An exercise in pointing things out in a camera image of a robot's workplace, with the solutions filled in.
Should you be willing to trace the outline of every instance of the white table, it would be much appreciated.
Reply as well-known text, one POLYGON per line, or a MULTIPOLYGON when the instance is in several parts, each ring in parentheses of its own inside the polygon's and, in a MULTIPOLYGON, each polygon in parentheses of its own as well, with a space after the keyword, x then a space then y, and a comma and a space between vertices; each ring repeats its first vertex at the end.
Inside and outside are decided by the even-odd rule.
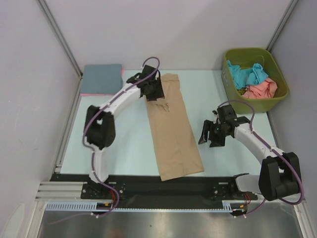
MULTIPOLYGON (((124 82, 139 72, 127 70, 124 82)), ((221 81, 221 71, 211 70, 161 70, 161 74, 178 74, 181 92, 195 140, 198 142, 203 122, 213 120, 212 110, 227 100, 221 81)), ((90 105, 99 106, 110 96, 81 97, 76 119, 62 163, 61 174, 89 174, 91 151, 81 144, 86 110, 90 105)), ((127 108, 115 121, 116 139, 107 154, 111 175, 158 176, 151 129, 144 99, 127 108)), ((267 115, 258 113, 254 127, 268 142, 274 144, 267 115)), ((205 167, 193 176, 232 176, 240 173, 260 173, 257 159, 235 139, 226 137, 225 147, 209 148, 209 143, 198 145, 205 167)))

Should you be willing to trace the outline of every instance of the brown garment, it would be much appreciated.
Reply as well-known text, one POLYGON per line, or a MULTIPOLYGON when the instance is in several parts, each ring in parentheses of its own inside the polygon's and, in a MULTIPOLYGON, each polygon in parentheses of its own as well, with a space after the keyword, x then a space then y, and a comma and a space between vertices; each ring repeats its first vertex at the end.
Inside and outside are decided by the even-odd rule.
POLYGON ((204 171, 177 74, 161 77, 165 99, 146 102, 162 181, 204 171))

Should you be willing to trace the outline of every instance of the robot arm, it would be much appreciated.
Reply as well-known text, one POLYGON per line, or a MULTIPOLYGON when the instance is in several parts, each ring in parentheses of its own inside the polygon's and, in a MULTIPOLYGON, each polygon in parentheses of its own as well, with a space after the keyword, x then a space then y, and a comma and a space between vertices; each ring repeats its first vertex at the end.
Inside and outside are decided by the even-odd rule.
POLYGON ((210 147, 224 146, 226 136, 231 135, 245 145, 261 164, 260 175, 234 176, 234 186, 238 191, 262 194, 268 201, 300 191, 297 180, 289 167, 272 150, 274 149, 282 155, 301 178, 299 160, 293 152, 285 153, 275 146, 270 146, 271 149, 267 148, 264 144, 265 141, 261 141, 259 136, 251 131, 250 121, 246 117, 237 117, 231 105, 219 107, 214 114, 215 121, 206 120, 204 122, 199 144, 210 140, 210 147))
MULTIPOLYGON (((158 78, 156 78, 155 73, 146 81, 136 85, 137 82, 149 76, 154 71, 155 68, 145 65, 143 71, 129 78, 122 90, 115 94, 109 101, 98 107, 91 105, 87 109, 85 128, 92 118, 99 113, 102 108, 108 105, 108 107, 99 113, 97 119, 91 123, 86 133, 86 141, 95 150, 94 168, 101 182, 104 182, 109 175, 106 170, 107 165, 104 154, 115 139, 114 121, 116 118, 134 101, 142 98, 144 95, 147 101, 154 101, 157 98, 164 97, 159 71, 158 78)), ((93 171, 89 176, 94 182, 99 182, 93 175, 93 171)))

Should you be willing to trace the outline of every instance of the metal floor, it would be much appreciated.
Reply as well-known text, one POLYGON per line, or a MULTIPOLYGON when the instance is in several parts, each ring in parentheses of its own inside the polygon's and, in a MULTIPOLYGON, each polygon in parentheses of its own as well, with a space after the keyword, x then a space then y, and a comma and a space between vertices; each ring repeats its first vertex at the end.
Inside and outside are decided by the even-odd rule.
POLYGON ((45 212, 38 238, 302 238, 293 206, 266 203, 234 219, 228 213, 112 212, 100 219, 75 212, 45 212))

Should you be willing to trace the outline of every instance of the green bin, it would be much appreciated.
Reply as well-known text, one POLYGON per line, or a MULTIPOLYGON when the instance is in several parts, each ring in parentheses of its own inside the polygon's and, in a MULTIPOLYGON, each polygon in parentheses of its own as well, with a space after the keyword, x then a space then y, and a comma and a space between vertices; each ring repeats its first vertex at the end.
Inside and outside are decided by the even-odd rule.
MULTIPOLYGON (((228 50, 224 55, 221 78, 229 100, 247 102, 254 107, 257 113, 268 112, 276 103, 284 99, 289 92, 285 79, 272 55, 270 52, 262 48, 238 48, 228 50), (242 69, 252 68, 255 63, 261 64, 269 78, 274 80, 277 84, 277 90, 274 97, 265 99, 248 99, 242 97, 235 87, 227 60, 230 60, 232 65, 239 65, 242 69)), ((245 104, 236 102, 232 102, 230 104, 238 114, 252 112, 252 110, 245 104)))

